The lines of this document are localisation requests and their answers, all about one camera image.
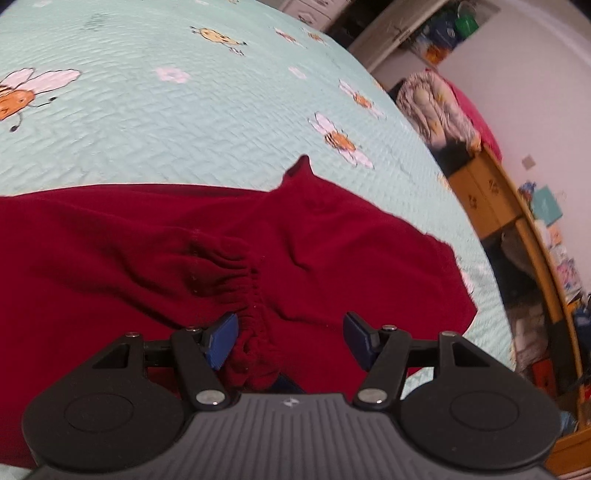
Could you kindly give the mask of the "light green quilted bedspread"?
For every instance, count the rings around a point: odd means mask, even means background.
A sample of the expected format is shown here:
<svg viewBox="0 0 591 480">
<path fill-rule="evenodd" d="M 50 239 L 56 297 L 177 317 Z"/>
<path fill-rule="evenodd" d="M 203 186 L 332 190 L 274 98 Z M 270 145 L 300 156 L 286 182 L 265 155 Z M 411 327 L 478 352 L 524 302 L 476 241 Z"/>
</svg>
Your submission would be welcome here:
<svg viewBox="0 0 591 480">
<path fill-rule="evenodd" d="M 512 335 L 468 217 L 393 100 L 335 41 L 256 1 L 17 1 L 1 72 L 76 70 L 1 125 L 1 190 L 204 184 L 267 190 L 309 155 L 322 178 L 454 250 L 467 338 L 507 366 Z"/>
</svg>

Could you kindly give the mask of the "pink red pillow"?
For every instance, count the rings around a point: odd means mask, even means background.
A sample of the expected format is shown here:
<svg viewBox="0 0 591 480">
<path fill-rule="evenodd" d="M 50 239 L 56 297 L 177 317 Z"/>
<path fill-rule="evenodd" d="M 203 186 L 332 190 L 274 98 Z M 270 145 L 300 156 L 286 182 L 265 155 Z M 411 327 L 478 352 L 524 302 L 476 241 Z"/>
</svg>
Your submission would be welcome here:
<svg viewBox="0 0 591 480">
<path fill-rule="evenodd" d="M 481 142 L 486 145 L 495 155 L 499 163 L 503 160 L 503 154 L 501 148 L 497 142 L 497 139 L 485 121 L 484 117 L 476 107 L 476 105 L 470 100 L 470 98 L 454 83 L 450 80 L 443 78 L 454 93 L 457 102 L 466 116 L 471 120 L 475 129 L 480 133 Z"/>
</svg>

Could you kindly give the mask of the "wooden bedside cabinet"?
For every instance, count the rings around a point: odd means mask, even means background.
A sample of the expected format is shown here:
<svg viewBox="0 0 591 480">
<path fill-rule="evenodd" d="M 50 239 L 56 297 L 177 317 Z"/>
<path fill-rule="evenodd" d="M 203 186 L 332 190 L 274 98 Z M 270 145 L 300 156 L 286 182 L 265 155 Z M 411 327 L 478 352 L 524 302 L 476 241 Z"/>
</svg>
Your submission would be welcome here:
<svg viewBox="0 0 591 480">
<path fill-rule="evenodd" d="M 512 335 L 519 374 L 568 412 L 547 465 L 566 479 L 590 476 L 590 361 L 574 308 L 560 283 L 547 242 L 530 210 L 532 199 L 510 180 L 493 152 L 463 144 L 446 148 L 441 168 L 491 263 Z"/>
</svg>

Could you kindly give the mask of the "dark red knit sweater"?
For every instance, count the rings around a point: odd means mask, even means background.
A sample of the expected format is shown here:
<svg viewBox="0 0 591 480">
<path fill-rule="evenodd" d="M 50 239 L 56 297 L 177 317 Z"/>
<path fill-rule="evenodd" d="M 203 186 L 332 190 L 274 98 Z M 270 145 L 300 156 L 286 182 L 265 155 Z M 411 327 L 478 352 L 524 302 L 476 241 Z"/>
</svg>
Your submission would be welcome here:
<svg viewBox="0 0 591 480">
<path fill-rule="evenodd" d="M 225 386 L 286 377 L 355 394 L 342 320 L 434 340 L 477 309 L 452 248 L 315 176 L 307 157 L 270 192 L 98 185 L 1 201 L 1 460 L 30 467 L 27 405 L 128 332 L 158 340 L 225 313 Z"/>
</svg>

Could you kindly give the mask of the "white door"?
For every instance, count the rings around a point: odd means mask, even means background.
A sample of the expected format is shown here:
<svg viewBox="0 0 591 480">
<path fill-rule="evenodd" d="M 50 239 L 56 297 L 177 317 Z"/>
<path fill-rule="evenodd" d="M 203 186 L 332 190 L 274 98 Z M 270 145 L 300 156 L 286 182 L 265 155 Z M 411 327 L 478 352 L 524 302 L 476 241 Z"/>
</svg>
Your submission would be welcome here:
<svg viewBox="0 0 591 480">
<path fill-rule="evenodd" d="M 348 51 L 368 72 L 374 72 L 423 23 L 440 10 L 447 0 L 393 1 Z"/>
</svg>

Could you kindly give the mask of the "wall socket plate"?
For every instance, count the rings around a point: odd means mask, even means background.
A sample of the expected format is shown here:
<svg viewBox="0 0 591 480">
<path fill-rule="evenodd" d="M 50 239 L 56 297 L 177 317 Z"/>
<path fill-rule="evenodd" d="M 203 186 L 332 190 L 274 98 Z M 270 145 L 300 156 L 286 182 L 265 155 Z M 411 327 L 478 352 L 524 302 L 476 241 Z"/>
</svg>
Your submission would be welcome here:
<svg viewBox="0 0 591 480">
<path fill-rule="evenodd" d="M 522 165 L 525 170 L 530 170 L 536 166 L 536 162 L 531 156 L 527 156 L 522 160 Z"/>
</svg>

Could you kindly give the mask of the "white drawer cabinet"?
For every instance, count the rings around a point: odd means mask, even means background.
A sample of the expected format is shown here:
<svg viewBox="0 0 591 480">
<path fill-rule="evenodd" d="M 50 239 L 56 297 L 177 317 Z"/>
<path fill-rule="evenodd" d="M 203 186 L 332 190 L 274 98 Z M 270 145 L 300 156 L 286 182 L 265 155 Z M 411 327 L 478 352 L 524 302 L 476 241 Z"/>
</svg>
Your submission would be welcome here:
<svg viewBox="0 0 591 480">
<path fill-rule="evenodd" d="M 338 20 L 351 2 L 349 0 L 287 0 L 280 11 L 308 27 L 325 31 Z"/>
</svg>

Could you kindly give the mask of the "rolled floral quilt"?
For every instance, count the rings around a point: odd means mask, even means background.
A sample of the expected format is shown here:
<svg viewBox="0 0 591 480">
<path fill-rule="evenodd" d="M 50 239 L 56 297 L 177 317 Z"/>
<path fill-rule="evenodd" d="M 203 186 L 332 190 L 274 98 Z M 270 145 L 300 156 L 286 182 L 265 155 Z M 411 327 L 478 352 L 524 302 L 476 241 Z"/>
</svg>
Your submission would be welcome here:
<svg viewBox="0 0 591 480">
<path fill-rule="evenodd" d="M 463 144 L 470 153 L 481 150 L 480 133 L 437 73 L 425 70 L 408 76 L 395 102 L 432 151 L 452 143 Z"/>
</svg>

